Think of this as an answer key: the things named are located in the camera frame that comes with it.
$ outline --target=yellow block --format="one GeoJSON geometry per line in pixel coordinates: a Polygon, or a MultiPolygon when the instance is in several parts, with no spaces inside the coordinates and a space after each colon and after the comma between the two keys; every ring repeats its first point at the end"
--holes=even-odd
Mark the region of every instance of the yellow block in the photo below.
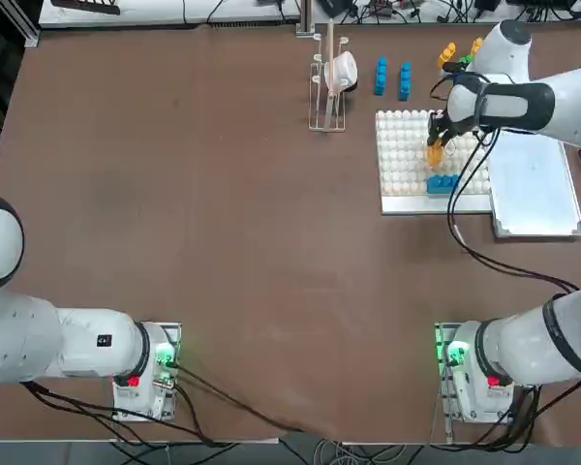
{"type": "Polygon", "coordinates": [[[477,39],[474,40],[474,43],[472,44],[472,55],[475,56],[475,54],[480,50],[480,47],[482,47],[482,44],[484,44],[484,41],[482,40],[481,37],[478,37],[477,39]]]}
{"type": "Polygon", "coordinates": [[[426,161],[430,168],[434,168],[436,165],[442,162],[443,157],[443,147],[442,140],[437,139],[432,145],[426,147],[426,161]]]}
{"type": "Polygon", "coordinates": [[[443,63],[450,61],[454,56],[454,53],[456,53],[456,44],[450,42],[447,47],[443,49],[442,54],[439,55],[439,59],[437,60],[439,69],[443,68],[443,63]]]}

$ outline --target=brown tabletop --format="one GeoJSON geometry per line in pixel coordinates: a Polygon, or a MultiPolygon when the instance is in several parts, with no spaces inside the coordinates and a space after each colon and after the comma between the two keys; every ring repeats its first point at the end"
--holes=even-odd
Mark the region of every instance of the brown tabletop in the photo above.
{"type": "MultiPolygon", "coordinates": [[[[533,78],[581,66],[581,25],[532,29],[533,78]]],[[[44,34],[25,53],[0,143],[0,195],[27,234],[10,289],[180,321],[184,363],[315,434],[426,441],[438,386],[433,323],[511,315],[555,292],[474,263],[443,216],[381,216],[375,111],[434,108],[428,90],[444,45],[464,51],[488,31],[345,28],[359,88],[338,135],[308,131],[314,43],[289,27],[44,34]],[[377,97],[382,55],[388,82],[377,97]],[[403,61],[412,92],[399,103],[403,61]]],[[[581,205],[581,165],[570,162],[581,205]]],[[[581,240],[498,244],[490,216],[460,224],[485,253],[581,286],[581,240]]],[[[108,380],[46,384],[111,402],[108,380]]],[[[543,401],[562,388],[547,387],[543,401]]],[[[191,390],[211,436],[279,433],[191,390]]],[[[183,409],[177,422],[189,424],[183,409]]],[[[581,390],[536,433],[581,446],[581,390]]],[[[103,438],[91,420],[0,387],[0,439],[103,438]]],[[[434,439],[443,439],[441,416],[434,439]]]]}

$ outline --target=wire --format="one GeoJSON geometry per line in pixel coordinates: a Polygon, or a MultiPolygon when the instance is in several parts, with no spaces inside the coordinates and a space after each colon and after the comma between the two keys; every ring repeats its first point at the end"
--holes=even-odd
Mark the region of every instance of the wire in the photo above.
{"type": "Polygon", "coordinates": [[[202,465],[203,463],[206,462],[210,462],[211,460],[213,460],[215,457],[222,455],[223,453],[228,452],[229,450],[233,450],[234,448],[240,446],[239,444],[235,443],[235,444],[231,444],[230,446],[228,446],[225,449],[222,450],[218,450],[215,453],[212,453],[211,455],[209,455],[208,457],[203,458],[202,460],[197,460],[196,462],[192,462],[190,465],[202,465]]]}
{"type": "Polygon", "coordinates": [[[65,395],[60,395],[60,394],[57,394],[55,392],[52,392],[48,388],[43,387],[35,382],[27,382],[27,383],[21,383],[21,384],[24,385],[28,390],[32,389],[40,395],[44,395],[46,397],[50,397],[50,398],[53,398],[56,400],[61,400],[63,402],[67,402],[67,403],[72,404],[72,405],[77,404],[79,407],[89,408],[92,410],[99,410],[102,412],[113,412],[113,413],[117,412],[117,413],[122,413],[122,414],[131,415],[134,417],[138,417],[141,419],[148,419],[150,421],[153,421],[154,423],[161,424],[161,425],[166,426],[168,428],[176,429],[179,431],[184,431],[184,432],[192,434],[196,437],[198,436],[198,432],[194,431],[193,429],[186,428],[184,426],[179,426],[177,424],[169,423],[167,421],[163,421],[162,419],[157,419],[157,418],[145,415],[145,414],[141,414],[140,412],[133,412],[131,410],[121,409],[121,408],[117,408],[117,407],[106,407],[106,406],[102,406],[102,405],[90,404],[88,402],[83,402],[81,400],[74,399],[72,397],[68,397],[65,395]]]}
{"type": "Polygon", "coordinates": [[[262,414],[258,410],[250,407],[249,405],[245,404],[244,402],[241,402],[240,400],[235,399],[234,397],[230,396],[229,394],[227,394],[226,392],[222,391],[218,387],[215,387],[214,385],[212,385],[208,381],[204,380],[201,376],[199,376],[196,373],[188,370],[187,368],[179,365],[178,363],[174,363],[172,365],[172,367],[178,369],[179,371],[182,371],[183,373],[185,373],[188,376],[191,376],[195,380],[197,380],[200,383],[202,383],[203,385],[205,385],[207,388],[209,388],[209,389],[213,390],[215,393],[221,395],[228,402],[230,402],[230,403],[234,404],[235,406],[237,406],[237,407],[245,410],[246,412],[248,412],[248,413],[252,414],[253,416],[261,419],[262,421],[264,421],[266,423],[269,423],[272,426],[275,426],[276,428],[283,429],[285,431],[303,432],[303,430],[301,430],[299,428],[294,428],[292,426],[288,426],[286,424],[281,423],[280,421],[277,421],[277,420],[275,420],[273,418],[268,417],[265,414],[262,414]]]}
{"type": "Polygon", "coordinates": [[[411,1],[411,6],[413,7],[412,15],[417,15],[417,22],[421,24],[422,18],[420,17],[419,8],[415,6],[415,2],[413,0],[410,0],[410,1],[411,1]]]}
{"type": "Polygon", "coordinates": [[[192,402],[192,399],[188,395],[187,391],[180,385],[175,385],[174,389],[179,393],[181,397],[183,397],[183,399],[187,403],[190,409],[190,414],[192,415],[192,422],[194,423],[194,427],[196,428],[198,438],[202,441],[202,443],[209,448],[226,448],[227,446],[229,446],[228,443],[217,443],[216,441],[209,438],[206,434],[204,434],[204,432],[202,431],[202,427],[200,426],[198,416],[196,415],[196,408],[194,407],[194,402],[192,402]]]}
{"type": "Polygon", "coordinates": [[[210,24],[211,21],[211,17],[213,16],[213,14],[215,12],[217,12],[217,9],[220,8],[220,5],[222,5],[224,3],[224,0],[220,0],[219,2],[217,2],[217,5],[215,6],[215,8],[213,9],[213,11],[211,11],[211,13],[209,13],[209,16],[206,17],[206,21],[205,24],[210,24]]]}
{"type": "Polygon", "coordinates": [[[373,455],[368,454],[363,448],[360,449],[364,455],[359,455],[355,453],[354,450],[352,449],[352,446],[347,447],[339,442],[323,439],[317,443],[317,446],[314,449],[312,463],[313,465],[325,465],[325,463],[327,463],[328,465],[332,465],[333,463],[338,463],[343,461],[344,459],[347,459],[349,460],[349,463],[352,465],[358,465],[362,462],[368,462],[372,465],[385,465],[393,463],[396,460],[398,460],[403,455],[407,447],[404,445],[388,446],[373,455]],[[325,448],[329,445],[335,448],[335,455],[328,462],[325,462],[325,460],[323,459],[323,453],[325,451],[325,448]],[[393,456],[388,458],[382,458],[384,455],[387,455],[395,448],[399,449],[393,456]]]}
{"type": "Polygon", "coordinates": [[[310,465],[308,461],[305,458],[303,458],[299,452],[297,452],[295,449],[289,446],[286,441],[284,441],[283,439],[278,439],[278,441],[280,441],[280,444],[284,446],[290,453],[292,453],[295,457],[301,460],[304,465],[310,465]]]}
{"type": "Polygon", "coordinates": [[[91,413],[91,412],[88,412],[88,411],[86,411],[86,410],[82,409],[81,407],[79,407],[79,406],[78,406],[78,405],[77,405],[75,402],[74,402],[74,403],[72,403],[72,402],[68,402],[68,403],[69,403],[70,405],[72,405],[72,406],[76,407],[76,408],[77,408],[77,410],[70,409],[70,408],[68,408],[68,407],[64,407],[64,406],[62,406],[62,405],[56,405],[56,404],[54,404],[54,403],[52,403],[52,402],[49,402],[47,399],[43,399],[43,398],[41,397],[41,395],[40,395],[38,392],[36,392],[34,389],[32,389],[32,388],[30,388],[30,387],[28,387],[28,386],[26,386],[26,385],[24,385],[24,387],[25,387],[26,389],[28,389],[28,391],[29,391],[29,392],[30,392],[30,393],[31,393],[31,394],[32,394],[32,395],[33,395],[33,396],[34,396],[34,397],[35,397],[37,400],[39,400],[39,401],[40,401],[40,402],[42,402],[43,404],[47,405],[47,406],[48,406],[49,408],[51,408],[51,409],[58,410],[58,411],[61,411],[61,412],[68,412],[68,413],[72,413],[72,414],[76,414],[76,415],[82,415],[82,416],[85,416],[85,417],[90,417],[90,418],[92,418],[93,420],[95,420],[96,422],[98,422],[98,423],[99,423],[101,426],[103,426],[105,429],[107,429],[108,431],[110,431],[111,433],[113,433],[113,434],[114,434],[114,435],[115,435],[115,436],[116,436],[116,437],[117,437],[119,440],[121,440],[121,441],[122,441],[122,442],[124,442],[124,443],[127,443],[127,444],[129,444],[129,445],[133,445],[133,444],[134,444],[134,443],[133,443],[133,442],[131,442],[130,440],[126,439],[126,438],[125,438],[125,437],[124,437],[122,434],[120,434],[120,433],[119,433],[118,431],[116,431],[114,428],[112,428],[111,426],[109,426],[109,425],[105,424],[105,423],[104,423],[104,422],[103,422],[101,419],[105,419],[105,420],[107,420],[107,421],[110,421],[110,422],[112,422],[112,423],[115,423],[115,424],[117,424],[118,426],[121,426],[121,427],[123,427],[123,428],[127,429],[127,430],[128,430],[130,433],[132,433],[132,434],[134,435],[134,437],[135,437],[136,439],[138,439],[138,441],[139,441],[139,444],[136,444],[136,445],[144,445],[144,446],[148,446],[148,447],[149,447],[149,448],[151,448],[151,449],[154,449],[154,448],[155,448],[155,446],[153,446],[153,445],[151,445],[151,444],[147,443],[146,441],[144,441],[144,440],[143,440],[143,439],[142,439],[142,438],[141,438],[141,437],[140,437],[140,436],[137,434],[137,432],[136,432],[136,431],[134,431],[134,429],[133,429],[131,426],[129,426],[129,425],[125,424],[125,423],[121,423],[120,421],[118,421],[118,420],[116,420],[116,419],[114,419],[114,418],[112,418],[112,417],[106,416],[106,415],[101,415],[101,414],[93,414],[93,413],[91,413]]]}
{"type": "Polygon", "coordinates": [[[417,448],[417,450],[413,453],[413,455],[407,461],[407,465],[411,465],[413,463],[413,461],[417,459],[417,456],[419,455],[420,452],[422,452],[424,450],[425,447],[426,446],[422,444],[419,448],[417,448]]]}
{"type": "MultiPolygon", "coordinates": [[[[549,275],[542,274],[542,273],[538,273],[535,271],[529,271],[528,269],[525,269],[525,268],[522,268],[519,266],[514,266],[511,264],[507,264],[507,263],[503,263],[503,262],[499,262],[497,260],[491,259],[490,257],[487,257],[485,255],[480,254],[475,249],[468,246],[462,240],[462,236],[461,236],[460,232],[458,231],[458,227],[456,226],[455,216],[454,216],[455,215],[454,210],[456,207],[456,203],[458,202],[458,199],[460,198],[460,196],[463,193],[463,191],[465,190],[465,188],[468,186],[468,184],[472,180],[474,174],[477,172],[479,167],[481,167],[481,165],[486,161],[486,159],[490,155],[491,151],[495,147],[495,144],[497,143],[497,140],[499,139],[500,132],[501,131],[499,129],[496,131],[495,136],[491,140],[491,145],[487,149],[485,155],[482,157],[482,159],[477,164],[477,166],[472,170],[472,172],[468,176],[467,180],[463,183],[463,186],[460,189],[458,189],[459,184],[461,182],[461,179],[463,178],[463,174],[467,170],[467,167],[470,165],[472,159],[474,158],[475,154],[477,153],[477,150],[481,146],[481,143],[478,143],[478,145],[475,147],[474,151],[472,152],[471,156],[467,160],[467,163],[462,168],[461,174],[459,175],[458,179],[454,183],[454,187],[452,189],[452,192],[450,193],[449,200],[447,202],[447,210],[446,210],[447,225],[448,225],[450,234],[452,235],[454,240],[465,251],[467,251],[474,260],[476,260],[477,262],[479,262],[481,264],[484,264],[485,266],[487,266],[495,271],[499,271],[502,274],[507,274],[510,276],[524,277],[524,278],[531,278],[531,279],[546,281],[548,283],[552,283],[552,284],[558,286],[560,289],[565,291],[567,294],[570,294],[572,291],[578,291],[579,288],[577,286],[575,286],[574,284],[569,283],[568,281],[565,281],[563,279],[556,278],[556,277],[549,276],[549,275]]],[[[488,133],[484,135],[484,138],[482,140],[485,140],[487,136],[488,136],[488,133]]]]}
{"type": "Polygon", "coordinates": [[[284,12],[282,11],[282,0],[276,0],[275,4],[278,6],[278,10],[280,11],[280,15],[282,16],[282,21],[287,22],[287,17],[284,16],[284,12]]]}
{"type": "Polygon", "coordinates": [[[116,450],[118,450],[120,453],[122,453],[123,455],[129,457],[129,460],[126,463],[130,463],[130,462],[137,462],[140,465],[150,465],[148,462],[145,462],[144,460],[142,460],[141,458],[139,458],[137,455],[133,455],[130,452],[127,452],[126,450],[124,450],[123,448],[119,447],[117,444],[110,442],[109,443],[113,448],[115,448],[116,450]]]}

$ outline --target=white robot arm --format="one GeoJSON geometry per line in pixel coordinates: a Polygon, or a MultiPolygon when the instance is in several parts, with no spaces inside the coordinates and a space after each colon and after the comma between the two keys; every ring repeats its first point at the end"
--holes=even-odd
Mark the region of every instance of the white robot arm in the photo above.
{"type": "MultiPolygon", "coordinates": [[[[21,221],[0,199],[0,288],[19,267],[23,244],[21,221]]],[[[179,325],[173,331],[180,337],[179,325]]],[[[55,308],[0,289],[0,384],[112,377],[116,407],[169,419],[175,342],[161,325],[121,312],[55,308]]]]}
{"type": "Polygon", "coordinates": [[[495,26],[467,72],[452,75],[446,110],[428,140],[445,145],[473,128],[510,128],[581,147],[581,68],[530,81],[532,36],[518,21],[495,26]]]}
{"type": "MultiPolygon", "coordinates": [[[[470,73],[453,78],[446,110],[431,121],[428,143],[445,145],[483,127],[581,146],[581,69],[529,82],[531,44],[519,22],[498,24],[470,73]]],[[[447,360],[466,421],[495,422],[509,408],[514,385],[581,378],[581,291],[513,317],[462,324],[447,360]]]]}

